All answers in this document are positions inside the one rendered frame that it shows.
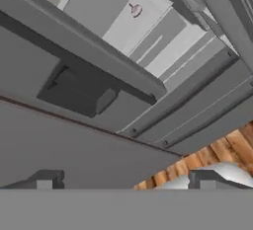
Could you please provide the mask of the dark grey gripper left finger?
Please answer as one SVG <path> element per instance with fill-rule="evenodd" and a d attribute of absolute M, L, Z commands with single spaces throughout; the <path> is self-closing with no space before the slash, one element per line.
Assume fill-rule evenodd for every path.
<path fill-rule="evenodd" d="M 65 188 L 64 177 L 63 170 L 38 170 L 27 179 L 0 187 L 0 190 L 35 190 L 38 181 L 49 181 L 54 190 L 62 190 Z"/>

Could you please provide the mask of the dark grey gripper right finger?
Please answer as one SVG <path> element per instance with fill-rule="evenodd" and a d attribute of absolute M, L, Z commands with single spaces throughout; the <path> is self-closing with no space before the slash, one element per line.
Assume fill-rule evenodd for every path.
<path fill-rule="evenodd" d="M 225 179 L 214 170 L 194 170 L 190 172 L 188 178 L 189 190 L 252 190 L 252 187 Z"/>

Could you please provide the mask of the grey fridge door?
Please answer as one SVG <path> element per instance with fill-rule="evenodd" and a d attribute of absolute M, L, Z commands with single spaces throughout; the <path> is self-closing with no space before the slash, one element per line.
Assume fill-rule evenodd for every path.
<path fill-rule="evenodd" d="M 60 62 L 102 72 L 121 89 L 118 97 L 94 117 L 38 99 Z M 60 59 L 0 26 L 0 186 L 56 169 L 64 171 L 69 189 L 133 187 L 180 157 L 120 133 L 154 104 L 92 64 Z"/>

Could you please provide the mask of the white rounded object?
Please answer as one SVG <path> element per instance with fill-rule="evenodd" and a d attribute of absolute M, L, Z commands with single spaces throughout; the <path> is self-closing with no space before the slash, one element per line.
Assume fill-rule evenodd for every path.
<path fill-rule="evenodd" d="M 214 170 L 225 179 L 252 187 L 252 190 L 253 190 L 253 178 L 245 170 L 238 167 L 234 163 L 229 163 L 229 162 L 216 163 L 216 164 L 209 165 L 206 167 L 201 167 L 197 170 Z M 189 183 L 188 175 L 180 176 L 176 178 L 174 181 L 168 181 L 162 186 L 158 187 L 158 189 L 159 190 L 188 190 L 188 183 Z"/>

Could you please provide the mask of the pale pink garlic bulb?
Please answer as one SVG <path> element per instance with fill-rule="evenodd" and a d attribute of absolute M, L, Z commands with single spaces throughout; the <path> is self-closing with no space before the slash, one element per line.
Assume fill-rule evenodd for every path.
<path fill-rule="evenodd" d="M 138 4 L 136 4 L 136 5 L 129 4 L 129 5 L 131 7 L 131 15 L 134 18 L 137 18 L 142 12 L 142 7 Z"/>

